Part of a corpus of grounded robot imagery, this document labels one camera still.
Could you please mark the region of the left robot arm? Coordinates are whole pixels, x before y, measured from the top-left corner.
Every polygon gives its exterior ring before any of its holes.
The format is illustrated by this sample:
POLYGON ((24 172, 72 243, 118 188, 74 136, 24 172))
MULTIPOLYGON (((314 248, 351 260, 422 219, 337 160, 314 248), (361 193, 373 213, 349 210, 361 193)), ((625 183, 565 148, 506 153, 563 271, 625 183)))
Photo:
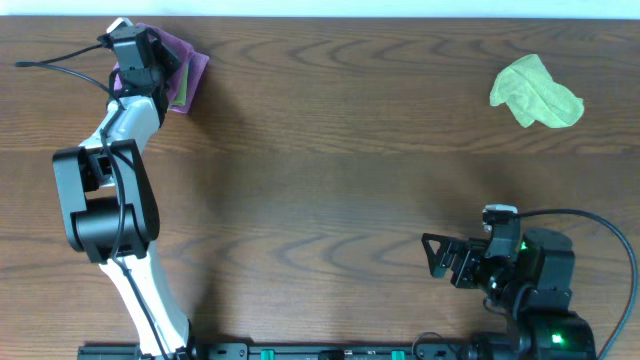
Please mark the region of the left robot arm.
POLYGON ((159 260, 159 210, 141 154, 169 108, 168 79, 181 62, 151 28, 124 25, 100 42, 118 66, 107 113, 80 145, 52 159, 70 246, 110 278, 139 335, 134 359, 194 359, 191 324, 159 260))

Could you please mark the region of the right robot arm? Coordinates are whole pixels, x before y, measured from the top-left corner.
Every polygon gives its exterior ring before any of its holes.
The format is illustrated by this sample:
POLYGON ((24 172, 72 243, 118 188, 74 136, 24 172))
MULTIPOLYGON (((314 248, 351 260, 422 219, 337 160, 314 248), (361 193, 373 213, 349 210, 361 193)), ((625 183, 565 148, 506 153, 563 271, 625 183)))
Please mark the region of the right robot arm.
POLYGON ((463 359, 594 359, 593 331, 569 309, 575 254, 571 240, 534 228, 495 230, 488 239, 425 233, 429 272, 480 289, 485 305, 504 317, 504 333, 480 333, 459 351, 463 359))

